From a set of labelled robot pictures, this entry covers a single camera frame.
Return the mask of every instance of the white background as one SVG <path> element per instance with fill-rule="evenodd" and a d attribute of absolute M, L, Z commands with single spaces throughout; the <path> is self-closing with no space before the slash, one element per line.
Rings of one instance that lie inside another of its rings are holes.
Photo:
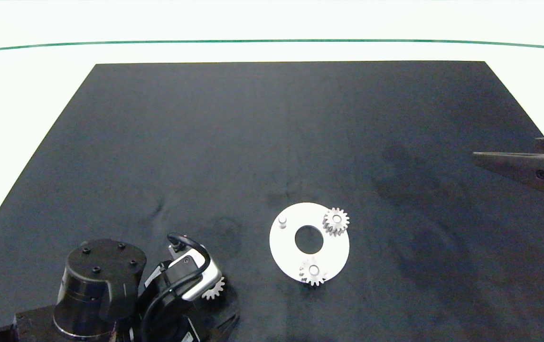
<path fill-rule="evenodd" d="M 454 39 L 544 45 L 544 1 L 0 1 L 0 48 L 169 39 Z M 486 61 L 544 134 L 544 48 L 190 43 L 0 50 L 0 204 L 96 63 Z"/>

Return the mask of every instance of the black cable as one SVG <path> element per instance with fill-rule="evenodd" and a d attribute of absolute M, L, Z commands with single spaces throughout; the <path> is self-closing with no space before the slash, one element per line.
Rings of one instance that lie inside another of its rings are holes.
<path fill-rule="evenodd" d="M 211 256 L 209 255 L 209 252 L 207 252 L 206 249 L 202 247 L 202 245 L 200 245 L 200 243 L 197 243 L 196 241 L 192 240 L 191 238 L 188 238 L 187 236 L 179 235 L 177 233 L 168 233 L 166 235 L 166 238 L 168 239 L 170 243 L 175 244 L 177 242 L 180 242 L 188 247 L 192 247 L 205 258 L 205 262 L 196 270 L 188 273 L 183 278 L 176 281 L 174 284 L 170 284 L 170 286 L 166 288 L 166 290 L 164 290 L 163 292 L 160 292 L 159 294 L 156 295 L 156 297 L 152 299 L 141 320 L 141 328 L 140 328 L 141 342 L 148 342 L 148 333 L 146 329 L 148 328 L 148 325 L 150 324 L 149 320 L 150 320 L 150 316 L 152 315 L 152 311 L 160 303 L 160 301 L 162 301 L 171 292 L 175 292 L 177 288 L 180 288 L 186 283 L 196 279 L 199 275 L 203 273 L 204 270 L 206 270 L 207 267 L 209 267 L 209 264 L 211 263 Z"/>

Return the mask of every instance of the gear hole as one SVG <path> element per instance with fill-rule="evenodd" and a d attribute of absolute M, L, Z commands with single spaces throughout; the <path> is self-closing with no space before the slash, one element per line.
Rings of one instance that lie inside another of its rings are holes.
<path fill-rule="evenodd" d="M 302 226 L 295 233 L 295 244 L 300 251 L 313 255 L 322 248 L 322 234 L 312 226 Z"/>

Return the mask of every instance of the center hole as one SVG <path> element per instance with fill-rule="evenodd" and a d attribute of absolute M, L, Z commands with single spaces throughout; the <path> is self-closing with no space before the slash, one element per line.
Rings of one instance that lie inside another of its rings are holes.
<path fill-rule="evenodd" d="M 318 273 L 320 272 L 319 269 L 318 269 L 318 266 L 316 266 L 316 265 L 310 266 L 309 271 L 310 271 L 310 274 L 314 275 L 314 276 L 317 276 Z"/>
<path fill-rule="evenodd" d="M 295 233 L 295 244 L 300 251 L 313 255 L 322 247 L 322 234 L 312 226 L 303 226 Z"/>

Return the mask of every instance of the metal gripper jaw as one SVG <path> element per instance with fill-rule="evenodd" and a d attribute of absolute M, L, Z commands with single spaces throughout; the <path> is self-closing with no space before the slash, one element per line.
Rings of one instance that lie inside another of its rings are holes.
<path fill-rule="evenodd" d="M 536 139 L 536 147 L 544 150 L 544 138 Z M 544 154 L 473 152 L 472 162 L 544 192 Z"/>

